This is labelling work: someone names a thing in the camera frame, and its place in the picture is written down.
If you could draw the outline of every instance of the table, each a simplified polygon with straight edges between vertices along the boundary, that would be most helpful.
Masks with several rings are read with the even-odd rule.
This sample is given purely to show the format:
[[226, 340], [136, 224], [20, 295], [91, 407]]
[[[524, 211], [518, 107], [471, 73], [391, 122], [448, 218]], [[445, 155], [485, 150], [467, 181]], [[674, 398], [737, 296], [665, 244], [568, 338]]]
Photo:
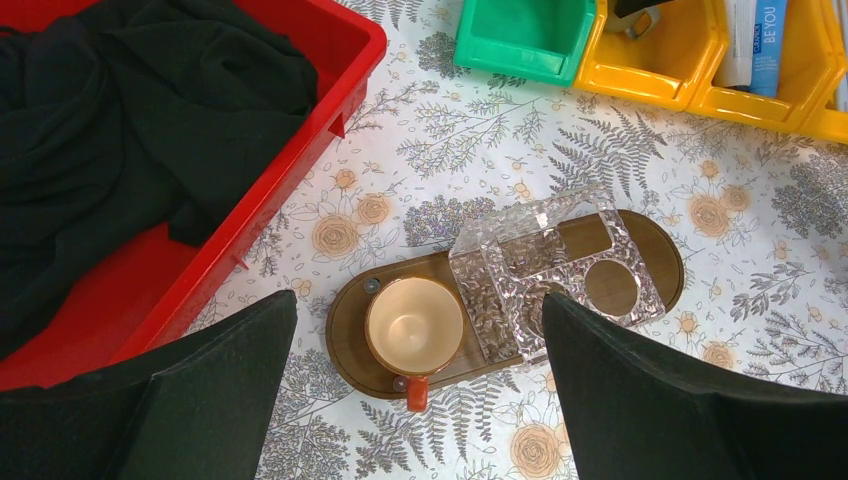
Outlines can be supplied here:
[[297, 293], [257, 478], [576, 479], [549, 369], [442, 389], [412, 415], [353, 391], [323, 329], [357, 273], [448, 248], [469, 215], [587, 182], [662, 225], [685, 259], [681, 301], [641, 333], [734, 371], [848, 394], [848, 147], [457, 67], [461, 1], [342, 3], [383, 25], [385, 61], [345, 139], [190, 330]]

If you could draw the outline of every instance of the leaf pattern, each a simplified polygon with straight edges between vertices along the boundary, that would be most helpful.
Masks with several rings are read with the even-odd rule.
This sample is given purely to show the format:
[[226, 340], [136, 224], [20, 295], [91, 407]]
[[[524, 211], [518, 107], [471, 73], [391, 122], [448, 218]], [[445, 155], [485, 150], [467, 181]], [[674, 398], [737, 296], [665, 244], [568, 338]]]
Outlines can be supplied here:
[[275, 290], [297, 294], [257, 479], [576, 480], [547, 367], [433, 391], [412, 415], [339, 376], [326, 320], [356, 275], [449, 249], [469, 219], [588, 182], [680, 252], [678, 304], [639, 333], [848, 395], [848, 146], [457, 67], [462, 2], [338, 1], [384, 27], [385, 59], [342, 112], [344, 138], [310, 151], [301, 184], [187, 332]]

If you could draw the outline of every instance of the oval tray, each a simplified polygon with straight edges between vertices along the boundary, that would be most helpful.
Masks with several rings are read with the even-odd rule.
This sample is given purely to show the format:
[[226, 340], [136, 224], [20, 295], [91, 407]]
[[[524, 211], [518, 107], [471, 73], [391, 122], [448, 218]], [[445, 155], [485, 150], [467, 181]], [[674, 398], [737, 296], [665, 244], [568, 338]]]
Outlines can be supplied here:
[[[630, 237], [639, 247], [639, 253], [645, 260], [666, 311], [671, 310], [683, 292], [684, 270], [680, 252], [668, 234], [648, 217], [626, 210], [619, 211], [619, 214], [627, 225]], [[609, 237], [597, 215], [569, 220], [560, 224], [559, 230], [573, 258], [591, 255], [609, 246]], [[591, 280], [602, 284], [601, 288], [593, 289], [601, 294], [593, 296], [592, 300], [600, 310], [617, 310], [622, 303], [632, 302], [632, 278], [607, 272], [617, 270], [602, 270], [600, 275]], [[361, 273], [342, 288], [327, 318], [327, 349], [333, 364], [353, 388], [372, 397], [398, 399], [404, 398], [406, 394], [394, 389], [396, 375], [377, 362], [365, 341], [365, 312], [373, 297], [365, 291], [365, 282], [375, 278], [380, 284], [386, 285], [408, 275], [432, 278], [458, 292], [448, 263], [448, 252], [444, 251]], [[430, 378], [431, 388], [469, 380], [522, 361], [516, 355], [498, 363], [487, 364], [471, 321], [467, 315], [464, 316], [466, 334], [462, 350], [447, 368]]]

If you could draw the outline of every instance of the yellow plastic bin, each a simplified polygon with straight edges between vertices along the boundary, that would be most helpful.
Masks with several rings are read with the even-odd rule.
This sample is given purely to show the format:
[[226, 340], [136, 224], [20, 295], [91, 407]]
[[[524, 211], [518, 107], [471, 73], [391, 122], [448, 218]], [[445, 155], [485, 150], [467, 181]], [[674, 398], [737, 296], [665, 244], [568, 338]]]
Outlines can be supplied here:
[[[726, 32], [724, 15], [719, 24]], [[789, 0], [777, 98], [715, 87], [711, 77], [686, 110], [786, 133], [797, 131], [813, 112], [826, 117], [827, 96], [845, 73], [845, 54], [835, 42], [838, 28], [832, 0]]]
[[574, 86], [591, 92], [683, 110], [699, 85], [708, 82], [727, 49], [723, 0], [674, 1], [659, 5], [662, 18], [638, 40], [606, 33], [607, 0], [597, 16]]
[[[835, 14], [833, 17], [825, 14], [825, 28], [828, 29], [833, 40], [833, 52], [837, 63], [839, 63], [840, 75], [836, 77], [838, 84], [842, 75], [845, 75], [845, 72], [848, 71], [848, 58], [846, 58], [841, 37], [842, 32], [839, 29]], [[829, 90], [830, 95], [825, 95], [825, 105], [814, 109], [810, 116], [801, 123], [801, 127], [798, 129], [800, 133], [823, 140], [848, 143], [848, 113], [835, 109], [833, 102], [835, 90], [836, 87], [832, 86]]]

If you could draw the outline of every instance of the blue tube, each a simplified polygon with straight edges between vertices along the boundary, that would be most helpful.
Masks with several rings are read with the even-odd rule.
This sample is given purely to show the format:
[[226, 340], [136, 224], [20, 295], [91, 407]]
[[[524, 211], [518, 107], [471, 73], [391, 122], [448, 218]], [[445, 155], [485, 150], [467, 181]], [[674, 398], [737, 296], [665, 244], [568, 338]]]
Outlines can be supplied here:
[[777, 97], [787, 0], [757, 0], [751, 93]]

